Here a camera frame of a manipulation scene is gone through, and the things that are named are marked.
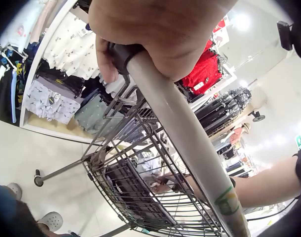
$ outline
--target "foot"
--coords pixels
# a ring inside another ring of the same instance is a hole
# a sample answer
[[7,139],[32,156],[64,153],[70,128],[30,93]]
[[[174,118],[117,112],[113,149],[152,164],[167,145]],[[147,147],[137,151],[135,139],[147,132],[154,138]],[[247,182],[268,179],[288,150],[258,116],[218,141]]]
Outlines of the foot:
[[7,185],[8,190],[11,190],[14,195],[16,200],[21,200],[22,198],[22,189],[20,188],[20,186],[16,183],[10,183]]
[[59,230],[59,228],[62,226],[62,217],[57,212],[49,212],[47,213],[42,219],[38,220],[38,225],[40,227],[46,226],[49,231],[55,232]]

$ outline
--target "hat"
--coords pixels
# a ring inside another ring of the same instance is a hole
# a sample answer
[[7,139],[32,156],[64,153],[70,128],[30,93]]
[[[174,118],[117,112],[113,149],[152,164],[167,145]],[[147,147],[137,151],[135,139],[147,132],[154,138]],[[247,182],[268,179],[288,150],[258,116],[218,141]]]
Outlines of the hat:
[[249,124],[249,123],[244,123],[244,124],[243,124],[243,127],[245,128],[245,132],[246,132],[247,134],[249,134],[249,131],[250,131],[250,124]]

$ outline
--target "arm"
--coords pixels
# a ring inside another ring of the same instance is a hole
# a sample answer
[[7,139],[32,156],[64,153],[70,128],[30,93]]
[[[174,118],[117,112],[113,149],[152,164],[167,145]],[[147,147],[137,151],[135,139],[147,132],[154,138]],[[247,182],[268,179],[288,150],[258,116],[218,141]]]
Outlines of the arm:
[[235,131],[231,131],[230,133],[228,133],[228,135],[225,138],[221,139],[221,143],[224,143],[234,133]]
[[[242,207],[261,207],[289,200],[301,193],[301,182],[295,172],[297,156],[284,159],[271,169],[250,178],[232,177]],[[186,178],[194,194],[204,197],[191,176]]]
[[116,79],[106,40],[141,44],[157,69],[179,80],[188,75],[213,28],[237,0],[95,0],[89,24],[97,34],[97,61],[106,82]]

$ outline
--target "cart wheel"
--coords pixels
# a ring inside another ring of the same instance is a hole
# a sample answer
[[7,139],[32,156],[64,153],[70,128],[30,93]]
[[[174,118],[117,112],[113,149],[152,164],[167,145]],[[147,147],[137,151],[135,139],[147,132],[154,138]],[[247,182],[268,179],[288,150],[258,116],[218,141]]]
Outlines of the cart wheel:
[[41,178],[41,173],[38,169],[35,170],[35,175],[34,175],[34,184],[38,187],[42,187],[44,184],[44,181],[39,181],[39,179]]
[[42,187],[43,184],[44,184],[43,181],[41,181],[41,182],[38,181],[40,178],[41,178],[40,176],[34,177],[34,184],[35,184],[36,186],[38,186],[38,187]]

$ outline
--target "green sticker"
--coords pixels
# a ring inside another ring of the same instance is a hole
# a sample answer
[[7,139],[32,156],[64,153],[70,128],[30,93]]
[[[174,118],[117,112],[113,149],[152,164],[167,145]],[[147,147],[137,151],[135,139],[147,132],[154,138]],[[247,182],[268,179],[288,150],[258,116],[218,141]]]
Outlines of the green sticker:
[[218,206],[222,215],[229,216],[234,214],[239,209],[238,198],[233,190],[233,186],[230,186],[224,193],[222,193],[214,202]]

